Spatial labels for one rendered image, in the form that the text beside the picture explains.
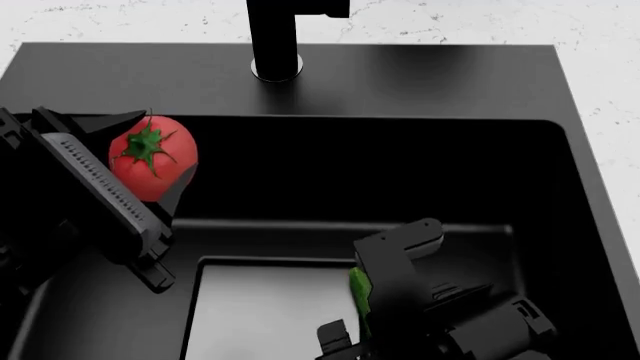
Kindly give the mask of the red tomato with green stem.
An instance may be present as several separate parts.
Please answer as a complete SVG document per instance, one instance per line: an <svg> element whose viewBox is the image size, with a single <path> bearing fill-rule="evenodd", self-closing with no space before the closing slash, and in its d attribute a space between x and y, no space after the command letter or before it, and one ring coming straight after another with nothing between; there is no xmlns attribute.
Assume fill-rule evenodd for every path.
<svg viewBox="0 0 640 360"><path fill-rule="evenodd" d="M111 141L109 168L140 200L156 202L198 163L192 134L167 116L148 115Z"/></svg>

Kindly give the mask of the grey cutting board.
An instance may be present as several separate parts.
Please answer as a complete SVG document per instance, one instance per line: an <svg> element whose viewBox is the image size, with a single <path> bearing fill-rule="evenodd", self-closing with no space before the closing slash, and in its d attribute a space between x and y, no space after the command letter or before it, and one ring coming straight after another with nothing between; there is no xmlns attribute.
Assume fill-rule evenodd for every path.
<svg viewBox="0 0 640 360"><path fill-rule="evenodd" d="M352 343L359 317L350 259L202 257L179 360L315 360L320 326L343 320Z"/></svg>

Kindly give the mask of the green vegetable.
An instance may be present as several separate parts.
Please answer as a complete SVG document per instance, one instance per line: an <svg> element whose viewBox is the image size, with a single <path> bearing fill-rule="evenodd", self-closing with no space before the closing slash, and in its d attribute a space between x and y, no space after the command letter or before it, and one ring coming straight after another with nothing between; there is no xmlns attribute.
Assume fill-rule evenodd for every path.
<svg viewBox="0 0 640 360"><path fill-rule="evenodd" d="M370 313L369 295L372 290L368 275L359 267L349 270L349 287L359 316L361 338L370 339L371 331L367 322Z"/></svg>

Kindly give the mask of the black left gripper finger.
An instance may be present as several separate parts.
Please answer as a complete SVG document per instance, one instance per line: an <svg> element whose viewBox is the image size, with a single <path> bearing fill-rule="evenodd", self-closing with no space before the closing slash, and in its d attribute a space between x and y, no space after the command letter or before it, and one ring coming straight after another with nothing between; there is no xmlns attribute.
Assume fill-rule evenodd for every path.
<svg viewBox="0 0 640 360"><path fill-rule="evenodd" d="M145 110L111 115L72 116L45 107L31 112L32 127L41 133L93 134L100 131L124 132L147 115Z"/></svg>
<svg viewBox="0 0 640 360"><path fill-rule="evenodd" d="M198 164L193 164L171 183L169 188L156 201L142 201L142 203L156 215L162 223L168 227L172 227L172 222L179 206L182 194L192 181Z"/></svg>

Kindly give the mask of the black faucet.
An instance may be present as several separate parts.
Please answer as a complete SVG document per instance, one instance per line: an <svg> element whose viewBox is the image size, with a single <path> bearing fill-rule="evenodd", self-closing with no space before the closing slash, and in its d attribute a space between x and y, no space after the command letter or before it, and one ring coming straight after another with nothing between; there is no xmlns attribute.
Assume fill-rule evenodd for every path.
<svg viewBox="0 0 640 360"><path fill-rule="evenodd" d="M280 83L300 74L303 62L297 50L298 15L350 17L351 0L246 0L255 77Z"/></svg>

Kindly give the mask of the black kitchen sink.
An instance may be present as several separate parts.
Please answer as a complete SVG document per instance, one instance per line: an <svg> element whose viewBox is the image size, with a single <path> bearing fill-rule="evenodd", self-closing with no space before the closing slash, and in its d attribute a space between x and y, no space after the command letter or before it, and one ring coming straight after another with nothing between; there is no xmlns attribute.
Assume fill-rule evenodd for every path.
<svg viewBox="0 0 640 360"><path fill-rule="evenodd" d="M559 360L640 360L640 283L553 47L299 51L298 77L264 83L248 44L22 44L1 105L150 108L200 148L173 290L81 260L45 293L23 360L178 360L198 257L346 257L362 230L300 225L424 217L451 234L439 278L521 284L559 327Z"/></svg>

